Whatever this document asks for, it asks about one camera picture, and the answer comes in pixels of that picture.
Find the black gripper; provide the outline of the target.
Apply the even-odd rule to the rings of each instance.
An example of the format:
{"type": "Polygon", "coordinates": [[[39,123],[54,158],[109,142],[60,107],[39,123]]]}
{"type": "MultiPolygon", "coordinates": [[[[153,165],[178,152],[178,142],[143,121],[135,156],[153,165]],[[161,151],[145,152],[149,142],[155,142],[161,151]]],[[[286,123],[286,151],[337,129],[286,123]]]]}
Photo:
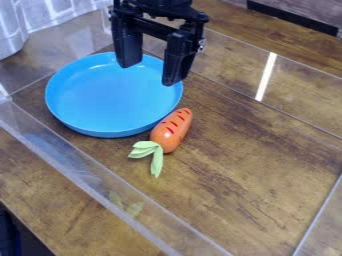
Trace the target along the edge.
{"type": "Polygon", "coordinates": [[[193,41],[203,40],[209,16],[193,8],[193,0],[114,0],[109,11],[115,54],[122,68],[143,58],[143,35],[167,41],[162,83],[173,86],[190,72],[195,58],[193,41]]]}

